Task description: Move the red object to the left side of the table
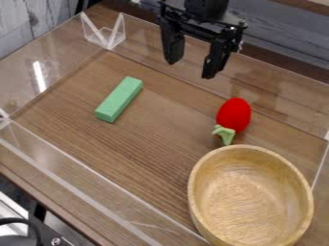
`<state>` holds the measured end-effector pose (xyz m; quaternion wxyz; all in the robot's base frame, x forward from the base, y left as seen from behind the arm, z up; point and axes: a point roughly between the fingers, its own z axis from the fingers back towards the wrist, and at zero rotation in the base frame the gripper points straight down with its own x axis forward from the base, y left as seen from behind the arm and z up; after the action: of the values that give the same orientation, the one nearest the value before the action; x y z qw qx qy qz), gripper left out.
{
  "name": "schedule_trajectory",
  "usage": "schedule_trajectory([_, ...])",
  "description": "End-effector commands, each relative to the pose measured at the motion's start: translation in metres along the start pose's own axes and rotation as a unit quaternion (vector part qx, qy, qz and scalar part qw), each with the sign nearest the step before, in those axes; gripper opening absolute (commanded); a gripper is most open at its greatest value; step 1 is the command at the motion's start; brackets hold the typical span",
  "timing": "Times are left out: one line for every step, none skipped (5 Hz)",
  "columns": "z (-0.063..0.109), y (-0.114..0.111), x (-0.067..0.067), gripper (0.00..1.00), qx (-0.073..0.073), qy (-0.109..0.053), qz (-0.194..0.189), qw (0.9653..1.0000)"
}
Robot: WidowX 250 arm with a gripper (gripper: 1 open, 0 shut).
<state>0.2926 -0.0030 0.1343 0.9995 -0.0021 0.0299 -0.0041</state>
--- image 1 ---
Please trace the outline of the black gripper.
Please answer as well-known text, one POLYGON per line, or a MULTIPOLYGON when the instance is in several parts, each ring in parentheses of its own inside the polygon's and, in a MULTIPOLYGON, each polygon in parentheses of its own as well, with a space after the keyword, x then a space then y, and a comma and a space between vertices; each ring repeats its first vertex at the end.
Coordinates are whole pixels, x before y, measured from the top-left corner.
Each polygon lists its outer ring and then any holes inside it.
POLYGON ((224 70, 231 53, 243 46, 248 22, 228 11, 229 0, 158 0, 164 56, 169 64, 184 56, 185 36, 212 43, 205 57, 203 78, 224 70))

